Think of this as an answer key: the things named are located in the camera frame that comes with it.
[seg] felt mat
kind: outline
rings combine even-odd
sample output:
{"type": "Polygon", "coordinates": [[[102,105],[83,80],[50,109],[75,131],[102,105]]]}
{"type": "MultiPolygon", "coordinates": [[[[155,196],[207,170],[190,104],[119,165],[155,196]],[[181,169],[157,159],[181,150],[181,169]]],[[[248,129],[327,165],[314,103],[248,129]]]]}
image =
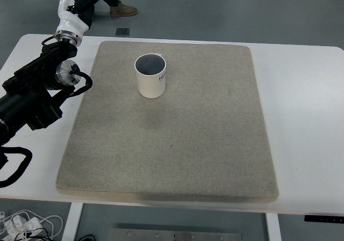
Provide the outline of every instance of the felt mat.
{"type": "Polygon", "coordinates": [[[107,41],[56,186],[124,200],[270,202],[278,197],[248,47],[107,41]],[[143,97],[134,62],[160,53],[166,90],[143,97]]]}

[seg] cup rim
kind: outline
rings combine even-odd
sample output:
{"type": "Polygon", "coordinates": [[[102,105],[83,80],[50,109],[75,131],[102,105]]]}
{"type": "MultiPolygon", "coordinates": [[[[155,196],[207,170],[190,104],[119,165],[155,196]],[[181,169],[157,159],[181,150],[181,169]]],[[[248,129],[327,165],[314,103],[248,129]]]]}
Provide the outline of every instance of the cup rim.
{"type": "Polygon", "coordinates": [[[139,57],[135,60],[134,67],[135,67],[135,71],[136,71],[137,73],[139,73],[140,75],[142,75],[142,76],[148,76],[148,77],[149,77],[149,76],[157,76],[157,75],[161,74],[161,72],[164,72],[164,71],[165,71],[165,69],[166,69],[166,60],[165,60],[165,59],[163,58],[163,56],[162,56],[161,54],[159,54],[159,53],[145,53],[145,54],[142,54],[141,56],[139,56],[139,57]],[[155,75],[145,75],[145,74],[141,73],[139,70],[137,70],[137,68],[136,68],[136,62],[137,62],[137,60],[138,60],[139,58],[143,57],[143,56],[146,56],[146,55],[156,55],[156,56],[159,56],[160,58],[163,59],[163,61],[164,61],[164,63],[165,63],[165,66],[163,67],[163,69],[162,69],[159,73],[156,73],[155,75]]]}

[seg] robotic arm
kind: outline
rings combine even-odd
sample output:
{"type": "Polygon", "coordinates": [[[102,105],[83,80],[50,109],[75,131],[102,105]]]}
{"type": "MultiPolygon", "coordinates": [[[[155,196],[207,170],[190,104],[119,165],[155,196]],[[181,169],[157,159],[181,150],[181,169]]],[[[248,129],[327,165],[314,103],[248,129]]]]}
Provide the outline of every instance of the robotic arm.
{"type": "Polygon", "coordinates": [[[26,149],[2,146],[25,124],[32,130],[48,127],[62,117],[60,106],[66,99],[91,88],[91,78],[80,72],[69,58],[76,56],[83,34],[91,25],[92,7],[96,2],[98,0],[60,0],[60,24],[56,33],[42,43],[42,52],[37,59],[3,83],[6,95],[0,98],[0,169],[8,161],[5,154],[21,153],[26,158],[9,179],[0,181],[0,187],[17,181],[32,158],[26,149]],[[46,44],[53,38],[57,42],[46,44]],[[81,77],[86,79],[86,84],[75,91],[74,85],[81,77]],[[48,90],[60,91],[52,97],[48,90]]]}

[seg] white cup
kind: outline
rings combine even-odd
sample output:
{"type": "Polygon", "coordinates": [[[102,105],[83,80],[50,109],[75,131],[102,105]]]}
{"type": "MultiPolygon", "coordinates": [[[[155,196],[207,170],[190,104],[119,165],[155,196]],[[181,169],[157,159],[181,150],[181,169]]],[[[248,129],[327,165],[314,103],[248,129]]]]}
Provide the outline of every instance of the white cup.
{"type": "Polygon", "coordinates": [[[165,92],[166,61],[161,54],[148,53],[135,61],[139,92],[147,98],[157,98],[165,92]]]}

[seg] boot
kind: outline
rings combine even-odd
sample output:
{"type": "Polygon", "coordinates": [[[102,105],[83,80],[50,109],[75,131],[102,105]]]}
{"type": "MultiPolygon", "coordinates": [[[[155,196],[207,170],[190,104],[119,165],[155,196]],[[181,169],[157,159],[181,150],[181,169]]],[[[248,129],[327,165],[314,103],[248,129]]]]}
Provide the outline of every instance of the boot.
{"type": "Polygon", "coordinates": [[[137,8],[133,6],[124,5],[121,1],[118,6],[110,7],[110,16],[112,17],[131,17],[138,13],[137,8]]]}

